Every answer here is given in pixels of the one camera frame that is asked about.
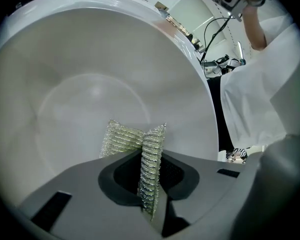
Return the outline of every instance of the silver mesh scrubber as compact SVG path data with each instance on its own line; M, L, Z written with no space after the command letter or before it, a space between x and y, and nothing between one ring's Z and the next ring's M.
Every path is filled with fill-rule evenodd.
M159 170L165 131L166 124L148 131L144 134L142 143L139 193L143 209L152 216L152 219L159 198Z
M142 130L128 128L110 119L99 158L108 157L119 152L141 149L143 137L144 132Z

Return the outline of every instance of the white bowl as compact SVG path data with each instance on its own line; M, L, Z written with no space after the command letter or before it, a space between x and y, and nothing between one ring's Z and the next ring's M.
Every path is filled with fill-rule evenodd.
M141 130L167 123L165 149L217 159L211 95L185 37L135 17L150 17L146 7L123 13L138 5L129 0L60 0L59 11L50 1L12 15L13 37L0 46L0 191L8 202L97 159L109 119Z

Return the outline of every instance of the white cloth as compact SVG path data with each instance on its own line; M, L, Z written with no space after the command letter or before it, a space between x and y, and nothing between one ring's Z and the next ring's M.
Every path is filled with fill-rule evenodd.
M267 47L221 77L224 119L235 148L268 145L285 137L271 98L300 63L300 31L290 16L261 22Z

